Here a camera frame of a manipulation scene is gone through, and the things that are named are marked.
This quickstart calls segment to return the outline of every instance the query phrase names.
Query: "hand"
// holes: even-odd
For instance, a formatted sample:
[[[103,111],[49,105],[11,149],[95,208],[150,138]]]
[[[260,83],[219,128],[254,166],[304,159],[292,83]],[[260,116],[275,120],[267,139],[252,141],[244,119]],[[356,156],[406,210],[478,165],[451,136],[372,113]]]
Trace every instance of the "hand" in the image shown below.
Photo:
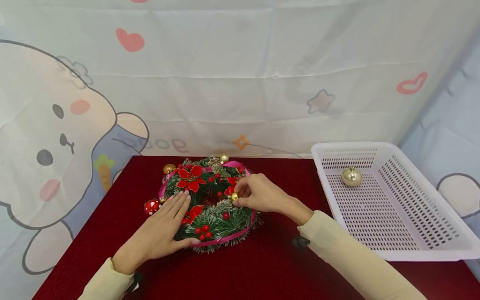
[[[141,264],[175,251],[199,244],[194,238],[175,241],[181,221],[190,204],[188,191],[170,197],[160,209],[150,216],[138,230],[120,247],[112,258],[117,272],[130,275]]]
[[[235,192],[239,199],[235,206],[246,206],[261,212],[277,212],[288,216],[298,225],[305,224],[313,211],[297,198],[289,196],[264,174],[253,174],[237,182]]]

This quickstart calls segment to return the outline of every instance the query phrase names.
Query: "pink cheek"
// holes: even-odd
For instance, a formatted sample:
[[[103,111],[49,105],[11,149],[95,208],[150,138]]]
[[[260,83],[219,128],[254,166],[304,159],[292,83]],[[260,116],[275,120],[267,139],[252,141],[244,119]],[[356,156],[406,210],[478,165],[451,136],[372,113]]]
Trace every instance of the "pink cheek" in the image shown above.
[[[88,101],[83,100],[83,99],[78,99],[75,100],[71,105],[70,105],[70,111],[74,115],[81,115],[86,113],[90,109],[90,103]]]
[[[42,201],[50,201],[55,197],[60,189],[60,181],[56,179],[50,179],[40,189],[40,199]]]

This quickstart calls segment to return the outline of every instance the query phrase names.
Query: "finger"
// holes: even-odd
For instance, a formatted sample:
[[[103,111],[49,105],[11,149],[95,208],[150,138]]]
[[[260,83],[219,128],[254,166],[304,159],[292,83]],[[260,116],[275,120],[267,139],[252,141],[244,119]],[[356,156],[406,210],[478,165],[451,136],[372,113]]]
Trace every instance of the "finger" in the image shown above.
[[[248,198],[238,198],[233,202],[234,206],[239,206],[239,207],[249,207],[249,199]]]
[[[188,207],[190,206],[190,199],[192,197],[190,195],[187,196],[187,199],[183,202],[183,205],[180,207],[180,210],[177,212],[177,215],[174,217],[175,220],[181,222],[185,214],[187,213]]]
[[[176,194],[173,199],[170,199],[168,201],[165,201],[165,204],[163,205],[163,210],[160,214],[158,214],[159,216],[165,216],[166,214],[168,214],[168,212],[172,209],[172,207],[175,205],[175,203],[177,203],[180,198],[182,197],[183,195],[183,191],[179,192],[178,194]]]
[[[165,204],[167,204],[167,201],[172,200],[173,196],[170,196],[168,199],[163,202],[163,204],[160,206],[160,208],[156,211],[156,214],[160,215],[160,212],[165,208]]]
[[[237,185],[235,185],[234,192],[239,192],[242,188],[248,187],[248,183],[250,182],[250,176],[243,177],[237,182]]]
[[[243,187],[240,192],[239,192],[239,197],[240,198],[248,198],[252,194],[252,191],[250,190],[250,187]]]
[[[185,200],[187,200],[187,197],[190,197],[190,195],[188,194],[188,191],[185,191],[180,199],[173,205],[172,209],[170,209],[170,211],[167,213],[167,216],[173,219],[185,203]]]
[[[200,240],[195,239],[195,238],[188,238],[184,240],[179,240],[179,241],[173,241],[172,242],[172,247],[174,248],[174,251],[178,251],[183,248],[188,248],[193,245],[198,245],[200,244]]]

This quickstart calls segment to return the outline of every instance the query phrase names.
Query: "star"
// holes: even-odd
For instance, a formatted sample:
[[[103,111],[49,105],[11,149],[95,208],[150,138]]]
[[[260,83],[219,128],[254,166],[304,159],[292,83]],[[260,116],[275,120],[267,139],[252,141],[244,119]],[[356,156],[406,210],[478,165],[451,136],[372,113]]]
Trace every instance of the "star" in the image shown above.
[[[235,145],[242,151],[246,146],[250,145],[250,142],[245,138],[245,135],[242,134],[238,139],[233,141]]]
[[[326,112],[330,104],[335,100],[335,95],[329,94],[323,89],[312,99],[307,101],[308,113]]]

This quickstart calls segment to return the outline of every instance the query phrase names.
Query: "table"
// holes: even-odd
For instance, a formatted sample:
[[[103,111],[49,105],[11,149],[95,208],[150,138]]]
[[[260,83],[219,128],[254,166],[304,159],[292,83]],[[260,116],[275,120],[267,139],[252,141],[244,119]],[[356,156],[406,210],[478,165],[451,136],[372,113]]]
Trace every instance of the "table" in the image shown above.
[[[182,157],[134,156],[52,270],[35,300],[77,299],[83,287],[145,221],[146,200],[156,198],[162,168]],[[311,209],[330,214],[312,160],[241,158]],[[263,214],[264,225],[246,241],[214,254],[182,250],[149,261],[144,279],[125,299],[362,299],[330,265],[291,245],[295,224]],[[480,284],[463,262],[392,263],[428,299],[480,299]]]

